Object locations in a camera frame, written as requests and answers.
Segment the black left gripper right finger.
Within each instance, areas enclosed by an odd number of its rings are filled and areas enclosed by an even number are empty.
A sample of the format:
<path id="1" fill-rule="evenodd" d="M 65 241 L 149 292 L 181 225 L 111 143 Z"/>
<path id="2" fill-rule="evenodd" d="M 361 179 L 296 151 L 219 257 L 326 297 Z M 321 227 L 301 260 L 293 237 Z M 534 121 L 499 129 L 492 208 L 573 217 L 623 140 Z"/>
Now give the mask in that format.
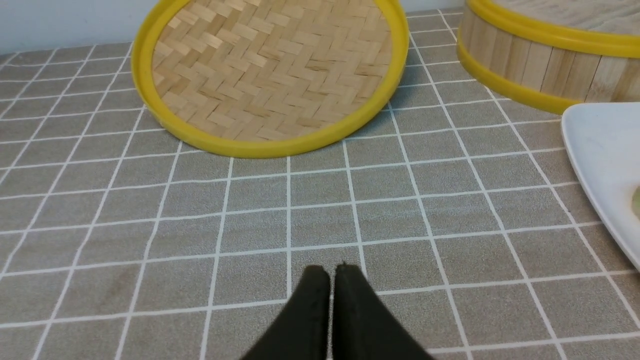
<path id="1" fill-rule="evenodd" d="M 334 274 L 334 360 L 432 360 L 382 303 L 357 265 Z"/>

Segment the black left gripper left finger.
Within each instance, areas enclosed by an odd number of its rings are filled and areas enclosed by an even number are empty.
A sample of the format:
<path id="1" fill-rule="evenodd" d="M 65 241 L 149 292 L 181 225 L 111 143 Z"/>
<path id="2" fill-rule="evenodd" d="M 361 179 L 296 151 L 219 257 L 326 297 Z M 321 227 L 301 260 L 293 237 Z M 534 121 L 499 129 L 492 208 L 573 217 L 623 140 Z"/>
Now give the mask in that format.
<path id="1" fill-rule="evenodd" d="M 290 299 L 243 360 L 326 360 L 330 294 L 324 268 L 305 267 Z"/>

